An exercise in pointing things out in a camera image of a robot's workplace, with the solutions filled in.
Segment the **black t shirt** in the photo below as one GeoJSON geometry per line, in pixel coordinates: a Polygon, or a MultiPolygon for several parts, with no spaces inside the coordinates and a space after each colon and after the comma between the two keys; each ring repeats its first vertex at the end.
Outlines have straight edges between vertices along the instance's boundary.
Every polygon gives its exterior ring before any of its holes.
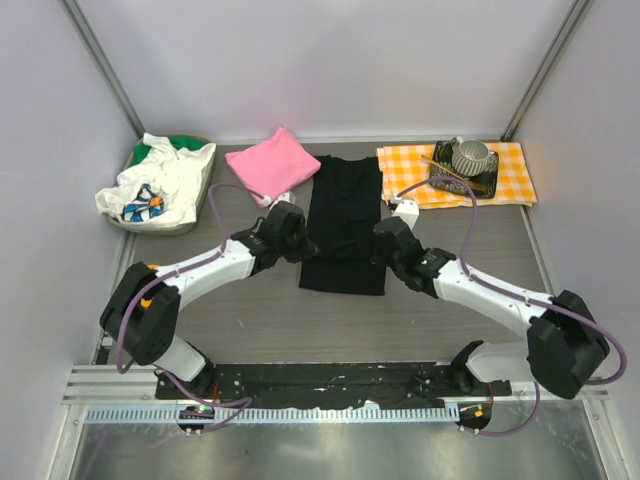
{"type": "Polygon", "coordinates": [[[307,227],[319,253],[302,262],[299,286],[339,294],[382,296],[386,268],[372,262],[373,228],[381,220],[378,159],[319,156],[307,227]]]}

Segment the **orange checkered cloth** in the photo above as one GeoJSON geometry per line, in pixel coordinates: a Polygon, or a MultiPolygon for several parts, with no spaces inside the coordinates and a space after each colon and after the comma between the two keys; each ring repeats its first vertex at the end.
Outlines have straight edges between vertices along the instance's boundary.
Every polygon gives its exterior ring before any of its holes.
{"type": "MultiPolygon", "coordinates": [[[[492,199],[479,200],[484,205],[519,204],[532,206],[536,193],[529,176],[522,148],[514,142],[489,142],[487,146],[499,157],[497,190],[492,199]]],[[[425,180],[432,165],[422,156],[434,160],[435,144],[383,146],[376,150],[379,169],[383,174],[382,198],[390,201],[406,188],[425,180]]],[[[421,186],[407,194],[421,209],[470,207],[471,200],[463,195],[421,186]]]]}

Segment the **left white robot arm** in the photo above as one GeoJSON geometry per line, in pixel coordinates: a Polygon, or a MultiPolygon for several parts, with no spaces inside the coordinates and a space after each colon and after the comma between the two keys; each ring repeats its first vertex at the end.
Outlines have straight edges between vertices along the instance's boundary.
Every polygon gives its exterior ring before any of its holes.
{"type": "Polygon", "coordinates": [[[304,212],[280,200],[266,218],[220,246],[183,262],[130,266],[100,316],[100,326],[121,352],[160,369],[160,379],[182,393],[204,397],[215,382],[213,363],[176,333],[179,313],[192,301],[231,282],[273,267],[301,262],[317,252],[304,212]]]}

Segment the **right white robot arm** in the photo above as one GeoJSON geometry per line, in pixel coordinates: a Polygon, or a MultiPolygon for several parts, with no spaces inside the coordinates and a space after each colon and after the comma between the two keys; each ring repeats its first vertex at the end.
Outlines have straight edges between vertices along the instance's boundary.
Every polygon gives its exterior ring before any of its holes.
{"type": "Polygon", "coordinates": [[[373,235],[375,260],[409,289],[467,307],[524,340],[523,348],[476,347],[465,365],[477,379],[537,381],[572,399],[609,355],[609,344],[580,296],[532,292],[467,267],[450,252],[423,247],[399,217],[377,223],[373,235]]]}

